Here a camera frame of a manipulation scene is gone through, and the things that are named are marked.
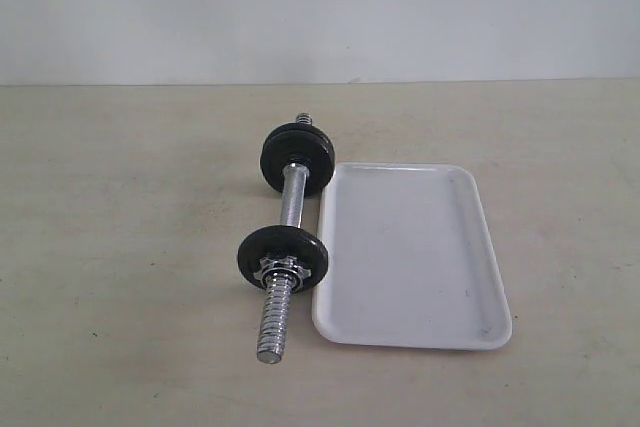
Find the black weight plate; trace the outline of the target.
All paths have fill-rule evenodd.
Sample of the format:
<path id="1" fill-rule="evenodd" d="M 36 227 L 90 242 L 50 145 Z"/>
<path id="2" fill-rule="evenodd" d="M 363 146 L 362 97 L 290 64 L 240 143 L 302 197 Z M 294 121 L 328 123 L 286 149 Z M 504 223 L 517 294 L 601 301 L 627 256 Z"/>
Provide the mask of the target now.
<path id="1" fill-rule="evenodd" d="M 313 134 L 313 135 L 319 137 L 324 143 L 332 144 L 332 141 L 329 139 L 328 135 L 324 131 L 322 131 L 321 129 L 319 129 L 318 127 L 316 127 L 314 125 L 305 124 L 305 123 L 299 123 L 299 122 L 285 123 L 285 124 L 282 124 L 282 125 L 276 127 L 275 129 L 273 129 L 267 135 L 267 137 L 265 138 L 264 143 L 267 143 L 268 141 L 270 141 L 275 136 L 277 136 L 277 135 L 279 135 L 281 133 L 293 132 L 293 131 L 300 131 L 300 132 L 310 133 L 310 134 Z"/>
<path id="2" fill-rule="evenodd" d="M 266 182 L 277 192 L 284 189 L 284 168 L 292 163 L 309 171 L 304 196 L 319 194 L 333 177 L 335 150 L 333 144 L 305 132 L 285 132 L 263 144 L 260 168 Z"/>
<path id="3" fill-rule="evenodd" d="M 262 258 L 295 256 L 311 270 L 307 283 L 297 291 L 315 287 L 326 275 L 329 254 L 324 244 L 306 230 L 286 225 L 270 225 L 249 234 L 238 247 L 237 264 L 241 275 L 251 284 L 265 289 L 253 273 Z"/>

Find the white plastic tray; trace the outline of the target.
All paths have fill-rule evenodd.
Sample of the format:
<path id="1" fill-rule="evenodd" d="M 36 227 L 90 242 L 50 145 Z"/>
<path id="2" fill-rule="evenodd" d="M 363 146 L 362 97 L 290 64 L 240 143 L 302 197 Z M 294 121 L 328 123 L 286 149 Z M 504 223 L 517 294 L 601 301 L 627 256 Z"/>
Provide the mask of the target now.
<path id="1" fill-rule="evenodd" d="M 447 164 L 341 162 L 318 234 L 316 330 L 339 344 L 485 351 L 511 313 L 474 176 Z"/>

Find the chrome star collar nut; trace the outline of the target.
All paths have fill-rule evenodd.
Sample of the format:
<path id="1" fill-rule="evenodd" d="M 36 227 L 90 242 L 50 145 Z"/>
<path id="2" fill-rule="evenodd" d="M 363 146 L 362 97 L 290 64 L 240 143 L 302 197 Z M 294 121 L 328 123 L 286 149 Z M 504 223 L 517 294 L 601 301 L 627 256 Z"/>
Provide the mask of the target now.
<path id="1" fill-rule="evenodd" d="M 301 289 L 312 275 L 311 270 L 305 268 L 295 256 L 266 256 L 260 260 L 259 269 L 253 273 L 253 276 L 263 287 L 266 287 L 267 278 L 277 274 L 292 278 L 293 290 Z"/>

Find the chrome threaded dumbbell bar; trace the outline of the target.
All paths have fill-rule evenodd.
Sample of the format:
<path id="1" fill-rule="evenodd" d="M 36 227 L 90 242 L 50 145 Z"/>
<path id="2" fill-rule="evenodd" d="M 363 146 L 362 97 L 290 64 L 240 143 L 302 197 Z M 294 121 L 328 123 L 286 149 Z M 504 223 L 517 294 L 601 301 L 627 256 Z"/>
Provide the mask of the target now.
<path id="1" fill-rule="evenodd" d="M 292 163 L 284 168 L 284 189 L 280 224 L 300 227 L 304 203 L 304 191 L 308 169 Z M 265 364 L 273 365 L 282 360 L 285 350 L 293 279 L 288 276 L 267 278 L 266 298 L 258 334 L 256 356 Z"/>

